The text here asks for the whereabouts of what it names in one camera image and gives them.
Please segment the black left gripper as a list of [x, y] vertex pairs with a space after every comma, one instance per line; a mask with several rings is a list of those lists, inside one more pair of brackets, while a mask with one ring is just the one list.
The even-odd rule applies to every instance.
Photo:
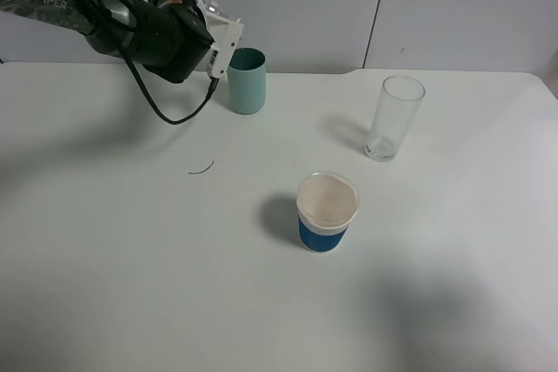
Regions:
[[179, 84], [208, 53], [213, 38], [195, 0], [134, 0], [137, 30], [126, 57]]

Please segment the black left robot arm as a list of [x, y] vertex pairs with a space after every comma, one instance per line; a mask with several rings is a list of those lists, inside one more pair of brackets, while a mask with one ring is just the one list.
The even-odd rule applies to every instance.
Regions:
[[1, 10], [73, 30], [97, 53], [175, 84], [214, 44], [201, 0], [1, 0]]

